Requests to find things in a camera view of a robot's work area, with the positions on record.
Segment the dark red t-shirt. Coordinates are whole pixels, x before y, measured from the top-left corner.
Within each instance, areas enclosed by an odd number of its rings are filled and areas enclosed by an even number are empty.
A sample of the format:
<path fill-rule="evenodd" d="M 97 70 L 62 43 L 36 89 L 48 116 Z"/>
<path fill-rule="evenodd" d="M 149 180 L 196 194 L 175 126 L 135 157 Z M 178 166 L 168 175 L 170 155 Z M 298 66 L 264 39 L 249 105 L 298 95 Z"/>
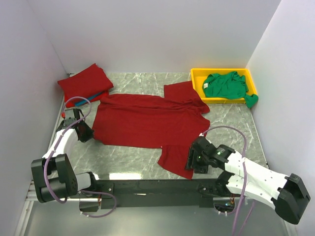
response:
<path fill-rule="evenodd" d="M 164 86 L 164 96 L 112 94 L 100 100 L 93 123 L 94 139 L 104 145 L 160 148 L 158 164 L 192 179 L 186 169 L 191 143 L 210 126 L 210 108 L 190 81 Z"/>

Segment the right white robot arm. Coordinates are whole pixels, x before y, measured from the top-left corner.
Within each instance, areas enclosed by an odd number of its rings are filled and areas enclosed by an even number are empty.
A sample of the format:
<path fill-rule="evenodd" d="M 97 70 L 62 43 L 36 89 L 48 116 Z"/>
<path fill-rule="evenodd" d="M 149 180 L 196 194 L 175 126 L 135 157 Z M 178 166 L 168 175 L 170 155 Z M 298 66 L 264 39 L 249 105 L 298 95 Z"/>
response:
<path fill-rule="evenodd" d="M 223 172 L 213 187 L 204 187 L 205 191 L 217 196 L 243 194 L 271 207 L 280 218 L 294 225 L 300 222 L 311 200 L 298 175 L 274 172 L 226 145 L 215 147 L 200 136 L 189 148 L 186 170 L 206 174 L 209 167 L 220 168 Z"/>

